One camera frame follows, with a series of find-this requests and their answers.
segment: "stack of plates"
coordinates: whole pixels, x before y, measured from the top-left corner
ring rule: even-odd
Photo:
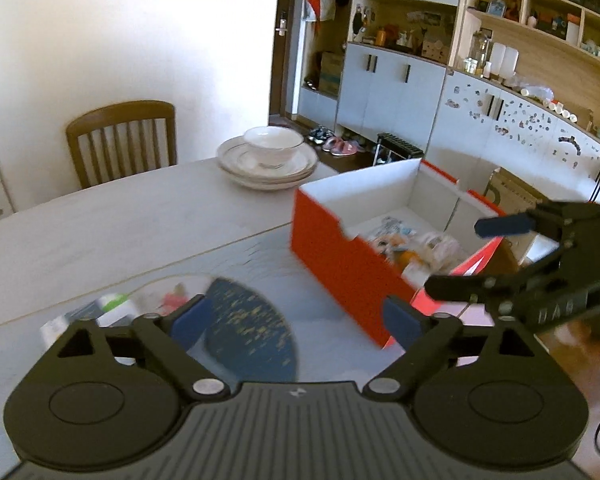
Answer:
[[[302,184],[318,166],[318,156],[313,148],[301,144],[288,162],[279,168],[265,168],[250,152],[244,138],[235,137],[218,148],[218,165],[241,186],[274,191]]]

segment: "white bowl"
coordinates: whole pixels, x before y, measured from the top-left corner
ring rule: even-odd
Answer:
[[[265,168],[282,167],[304,142],[302,135],[280,126],[258,126],[247,130],[243,137],[250,152]]]

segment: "pink shoe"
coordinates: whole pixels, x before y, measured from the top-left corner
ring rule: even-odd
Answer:
[[[336,144],[331,150],[331,155],[333,156],[349,156],[355,155],[358,152],[358,147],[351,142],[344,140]]]

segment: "glass jar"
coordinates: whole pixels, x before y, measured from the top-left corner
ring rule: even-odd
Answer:
[[[487,61],[489,53],[489,44],[491,40],[481,31],[474,32],[471,40],[471,50],[469,57],[478,62],[478,68],[484,68],[484,63]]]

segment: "red box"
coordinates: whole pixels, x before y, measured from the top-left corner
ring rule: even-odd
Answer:
[[[500,243],[485,244],[474,232],[478,218],[502,214],[475,192],[432,164],[404,160],[343,173],[296,190],[291,248],[362,329],[385,346],[391,342],[381,305],[395,294],[424,314],[438,304],[405,282],[398,269],[376,254],[354,226],[402,208],[418,226],[452,235],[473,253],[454,273],[479,272]]]

